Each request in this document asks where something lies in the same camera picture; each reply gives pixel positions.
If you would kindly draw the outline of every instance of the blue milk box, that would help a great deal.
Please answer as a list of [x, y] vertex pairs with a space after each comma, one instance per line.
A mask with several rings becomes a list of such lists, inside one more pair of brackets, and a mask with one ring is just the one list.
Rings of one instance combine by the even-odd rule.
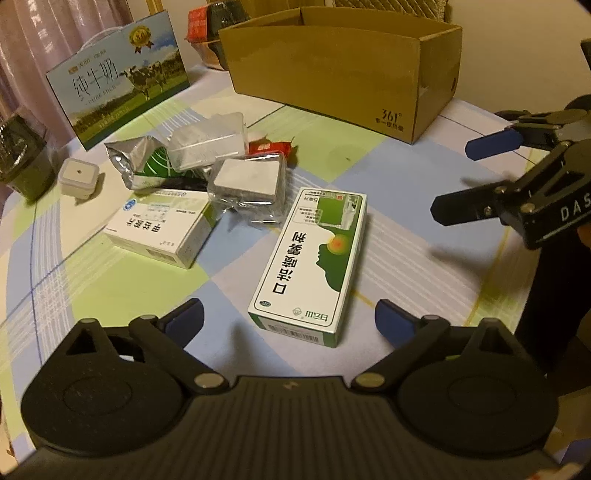
[[168, 12], [126, 25], [47, 73], [85, 149], [189, 86]]

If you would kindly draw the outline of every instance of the gold medal badge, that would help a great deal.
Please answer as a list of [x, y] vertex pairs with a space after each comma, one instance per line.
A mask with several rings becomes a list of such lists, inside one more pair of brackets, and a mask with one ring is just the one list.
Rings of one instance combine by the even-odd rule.
[[129, 43], [135, 47], [135, 53], [141, 53], [142, 47], [152, 48], [150, 29], [145, 25], [138, 25], [129, 33]]

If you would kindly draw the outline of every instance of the red packet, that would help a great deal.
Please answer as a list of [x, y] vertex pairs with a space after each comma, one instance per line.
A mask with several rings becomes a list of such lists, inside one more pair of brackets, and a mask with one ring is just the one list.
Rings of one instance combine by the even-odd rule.
[[249, 155], [254, 155], [257, 153], [283, 153], [286, 158], [289, 158], [291, 149], [291, 142], [252, 142], [248, 144]]
[[207, 5], [189, 12], [187, 40], [191, 43], [207, 41]]

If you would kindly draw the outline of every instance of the ribbed black surface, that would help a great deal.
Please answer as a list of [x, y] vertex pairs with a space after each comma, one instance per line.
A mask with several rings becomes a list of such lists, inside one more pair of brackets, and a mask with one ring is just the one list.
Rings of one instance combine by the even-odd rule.
[[194, 400], [177, 427], [141, 450], [102, 459], [39, 451], [9, 478], [523, 480], [554, 465], [541, 452], [504, 460], [441, 452], [407, 432], [387, 400], [352, 393], [340, 378], [245, 377]]

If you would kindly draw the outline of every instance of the barcode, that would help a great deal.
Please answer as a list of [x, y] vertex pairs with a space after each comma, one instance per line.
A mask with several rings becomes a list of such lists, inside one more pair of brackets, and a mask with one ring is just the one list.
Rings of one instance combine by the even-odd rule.
[[149, 248], [146, 249], [146, 251], [152, 255], [153, 257], [156, 258], [162, 258], [163, 260], [168, 260], [169, 262], [173, 262], [176, 263], [177, 261], [174, 259], [174, 257], [171, 257], [170, 255], [166, 255], [163, 254], [161, 252], [157, 252], [156, 250], [150, 250]]
[[320, 340], [318, 339], [318, 337], [314, 336], [314, 335], [308, 335], [306, 333], [296, 332], [294, 330], [289, 330], [287, 328], [278, 327], [276, 325], [271, 325], [271, 324], [269, 324], [267, 326], [269, 327], [269, 330], [271, 330], [275, 333], [280, 333], [282, 335], [287, 335], [287, 336], [299, 338], [300, 340], [307, 340], [308, 342], [312, 342], [312, 343], [320, 343]]

